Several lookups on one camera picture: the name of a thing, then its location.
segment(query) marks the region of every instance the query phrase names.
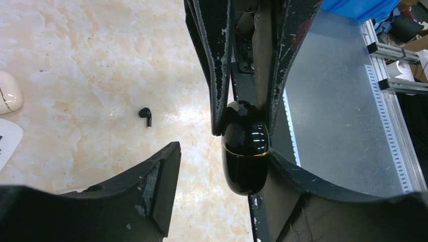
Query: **metal table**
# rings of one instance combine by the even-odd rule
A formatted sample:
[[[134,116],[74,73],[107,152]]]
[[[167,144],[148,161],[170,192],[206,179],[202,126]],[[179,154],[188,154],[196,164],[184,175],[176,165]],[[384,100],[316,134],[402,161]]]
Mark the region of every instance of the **metal table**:
[[[294,158],[361,193],[390,197],[426,190],[396,96],[377,84],[386,66],[369,56],[366,45],[373,41],[370,21],[318,14],[284,94]]]

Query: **black wireless earbud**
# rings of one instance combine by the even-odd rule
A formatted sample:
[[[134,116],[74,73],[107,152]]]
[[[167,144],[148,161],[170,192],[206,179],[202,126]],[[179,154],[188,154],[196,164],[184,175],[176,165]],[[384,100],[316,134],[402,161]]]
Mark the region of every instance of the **black wireless earbud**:
[[[138,116],[140,116],[140,118],[147,118],[147,127],[151,128],[151,111],[148,107],[143,108],[142,110],[140,110],[138,112]]]

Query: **earbud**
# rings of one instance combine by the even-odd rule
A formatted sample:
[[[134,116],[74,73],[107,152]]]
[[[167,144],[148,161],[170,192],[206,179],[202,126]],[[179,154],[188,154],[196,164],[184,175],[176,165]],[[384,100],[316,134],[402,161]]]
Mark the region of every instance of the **earbud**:
[[[148,107],[143,108],[138,112],[140,118],[147,118],[147,127],[151,128],[151,111]]]
[[[21,89],[15,78],[4,71],[0,71],[0,114],[17,110],[22,106]]]
[[[268,175],[269,132],[256,106],[235,101],[226,109],[223,169],[229,188],[243,196],[260,192]]]

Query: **marble floor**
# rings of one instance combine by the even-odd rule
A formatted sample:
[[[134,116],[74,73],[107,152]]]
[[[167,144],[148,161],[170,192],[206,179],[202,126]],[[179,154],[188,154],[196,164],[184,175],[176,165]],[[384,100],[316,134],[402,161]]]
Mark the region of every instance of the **marble floor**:
[[[3,0],[0,70],[24,104],[0,118],[24,135],[1,184],[86,188],[179,141],[182,160],[165,241],[252,241],[246,197],[223,175],[208,88],[182,0]],[[138,111],[149,107],[151,129]]]

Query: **gray metal surface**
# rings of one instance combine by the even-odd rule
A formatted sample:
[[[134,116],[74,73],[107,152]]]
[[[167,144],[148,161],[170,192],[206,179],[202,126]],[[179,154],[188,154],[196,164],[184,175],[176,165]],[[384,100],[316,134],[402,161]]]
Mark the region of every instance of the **gray metal surface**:
[[[364,67],[371,62],[359,26],[321,11],[286,92],[301,166],[339,186],[389,197],[403,191]]]

